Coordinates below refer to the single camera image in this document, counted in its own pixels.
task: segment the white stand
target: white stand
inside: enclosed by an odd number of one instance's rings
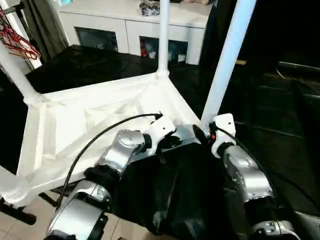
[[[182,144],[194,141],[192,125],[205,125],[218,113],[255,2],[238,0],[236,4],[202,123],[169,79],[169,0],[160,1],[159,62],[155,73],[41,96],[0,44],[0,64],[28,104],[17,170],[19,178],[0,167],[0,195],[8,203],[20,207],[27,205],[39,193],[62,186],[72,162],[84,145],[103,129],[133,115],[161,112],[174,123],[174,135],[182,140]],[[147,117],[132,120],[101,136],[81,157],[70,182],[84,177],[83,172],[96,164],[119,129],[144,132],[153,120]]]
[[[202,113],[203,126],[218,115],[257,0],[237,0],[213,82]]]

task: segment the white pole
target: white pole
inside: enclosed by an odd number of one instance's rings
[[[219,112],[252,13],[255,9],[256,1],[257,0],[237,0],[236,2],[219,63],[202,113],[201,123],[203,126],[212,122],[214,116]]]
[[[26,76],[16,65],[13,56],[8,53],[7,48],[0,41],[0,65],[5,70],[5,73],[9,75],[13,83],[19,89],[23,95],[23,101],[26,104],[37,101],[41,98],[41,95],[35,91],[27,80]]]
[[[169,25],[169,0],[160,0],[160,38],[159,38],[159,75],[168,75],[168,25]]]
[[[23,200],[30,191],[30,183],[17,177],[0,166],[0,196],[8,203],[15,204]]]

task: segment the tiled floor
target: tiled floor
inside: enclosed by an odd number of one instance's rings
[[[53,199],[58,197],[57,194],[52,192],[47,194]],[[34,225],[29,226],[0,212],[0,240],[43,240],[45,238],[47,227],[55,209],[38,197],[24,209],[24,212],[37,216]],[[108,218],[102,240],[118,240],[120,237],[126,240],[174,240],[174,238],[168,236],[154,236],[146,228],[119,219],[112,214],[109,214]]]

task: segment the black curtain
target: black curtain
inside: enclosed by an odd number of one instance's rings
[[[24,14],[33,39],[41,53],[41,60],[62,52],[68,41],[52,0],[21,0]]]

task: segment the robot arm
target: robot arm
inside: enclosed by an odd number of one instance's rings
[[[222,129],[232,136],[236,128],[231,114],[218,115],[213,120],[216,138],[212,154],[221,158],[227,174],[239,191],[246,217],[252,230],[252,239],[290,238],[300,240],[292,224],[284,218],[282,208],[277,204],[274,190],[265,173],[255,160]]]
[[[99,240],[108,221],[105,213],[115,188],[132,157],[156,153],[158,143],[176,130],[167,117],[161,117],[142,133],[120,130],[112,145],[95,167],[88,168],[68,199],[57,210],[47,239]]]

